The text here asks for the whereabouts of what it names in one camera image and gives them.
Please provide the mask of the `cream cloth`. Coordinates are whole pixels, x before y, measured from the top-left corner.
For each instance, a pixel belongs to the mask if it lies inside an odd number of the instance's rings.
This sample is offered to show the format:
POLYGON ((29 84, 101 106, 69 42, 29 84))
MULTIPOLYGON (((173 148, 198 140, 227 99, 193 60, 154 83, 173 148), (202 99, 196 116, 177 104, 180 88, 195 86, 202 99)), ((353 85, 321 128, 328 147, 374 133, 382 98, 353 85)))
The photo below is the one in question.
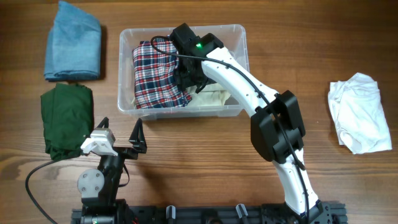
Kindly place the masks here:
POLYGON ((136 109, 223 106, 230 96, 217 83, 207 85, 199 93, 195 93, 193 86, 181 91, 176 84, 167 84, 143 89, 136 86, 132 102, 136 109))

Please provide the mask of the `plaid cloth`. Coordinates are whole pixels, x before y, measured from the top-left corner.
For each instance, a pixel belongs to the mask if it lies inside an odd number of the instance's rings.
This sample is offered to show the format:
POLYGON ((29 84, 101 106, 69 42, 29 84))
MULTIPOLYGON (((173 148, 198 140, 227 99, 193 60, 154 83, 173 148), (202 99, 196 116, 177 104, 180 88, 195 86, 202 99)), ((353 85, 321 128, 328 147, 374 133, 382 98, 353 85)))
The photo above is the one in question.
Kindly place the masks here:
POLYGON ((134 104, 137 109, 185 107, 192 96, 178 88, 174 71, 177 49, 169 40, 140 42, 132 51, 134 104))

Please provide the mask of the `clear plastic storage container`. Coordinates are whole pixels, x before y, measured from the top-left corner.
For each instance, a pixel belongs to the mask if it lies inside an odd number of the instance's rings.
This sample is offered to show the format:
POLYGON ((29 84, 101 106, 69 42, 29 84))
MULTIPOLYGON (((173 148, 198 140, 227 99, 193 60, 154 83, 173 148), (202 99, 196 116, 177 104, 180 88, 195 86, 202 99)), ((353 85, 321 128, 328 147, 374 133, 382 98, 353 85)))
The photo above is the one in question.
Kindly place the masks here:
MULTIPOLYGON (((239 24, 218 26, 192 26, 196 35, 203 37, 208 33, 219 38, 233 58, 244 69, 249 70, 246 30, 239 24)), ((132 51, 142 40, 150 40, 155 35, 171 34, 171 27, 125 29, 119 36, 118 69, 118 109, 123 114, 143 120, 162 118, 184 118, 201 116, 237 116, 242 106, 231 96, 223 106, 197 106, 183 108, 137 109, 134 103, 134 65, 132 51)))

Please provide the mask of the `white cloth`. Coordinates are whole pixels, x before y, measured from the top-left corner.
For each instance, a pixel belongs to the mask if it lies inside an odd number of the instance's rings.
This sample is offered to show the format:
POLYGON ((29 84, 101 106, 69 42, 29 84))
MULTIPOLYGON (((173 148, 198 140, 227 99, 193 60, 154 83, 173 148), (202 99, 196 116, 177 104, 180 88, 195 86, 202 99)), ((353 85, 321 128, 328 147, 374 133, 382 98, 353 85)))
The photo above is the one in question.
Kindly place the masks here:
POLYGON ((328 106, 340 145, 353 154, 390 151, 392 140, 377 81, 356 73, 330 83, 328 106))

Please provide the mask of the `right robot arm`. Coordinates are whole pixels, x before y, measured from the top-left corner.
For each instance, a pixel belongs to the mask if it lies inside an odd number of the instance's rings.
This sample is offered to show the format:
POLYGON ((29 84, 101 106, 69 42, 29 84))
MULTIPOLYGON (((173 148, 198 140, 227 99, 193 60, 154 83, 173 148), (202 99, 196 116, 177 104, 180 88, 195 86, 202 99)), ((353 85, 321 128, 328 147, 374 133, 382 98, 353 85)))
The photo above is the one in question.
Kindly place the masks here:
POLYGON ((169 39, 178 52, 177 86, 182 90, 195 86, 200 92, 215 82, 229 92, 250 117, 253 147, 277 169, 288 211, 298 223, 314 221, 322 207, 304 166, 305 127, 296 96, 261 83, 212 33, 199 37, 182 24, 169 39))

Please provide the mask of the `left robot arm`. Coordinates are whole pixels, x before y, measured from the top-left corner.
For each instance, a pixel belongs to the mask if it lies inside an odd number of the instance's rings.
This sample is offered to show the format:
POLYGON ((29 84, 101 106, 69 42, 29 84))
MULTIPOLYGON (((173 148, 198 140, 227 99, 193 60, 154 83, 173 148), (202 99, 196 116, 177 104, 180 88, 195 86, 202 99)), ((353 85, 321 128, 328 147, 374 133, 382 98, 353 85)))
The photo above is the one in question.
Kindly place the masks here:
POLYGON ((147 152, 147 144, 141 119, 129 137, 131 147, 117 147, 116 138, 109 129, 109 119, 104 118, 81 145, 84 155, 100 156, 95 169, 85 170, 78 178, 77 188, 81 193, 81 210, 72 211, 72 223, 138 223, 138 218, 124 199, 117 199, 123 172, 127 173, 125 160, 136 160, 139 154, 147 152))

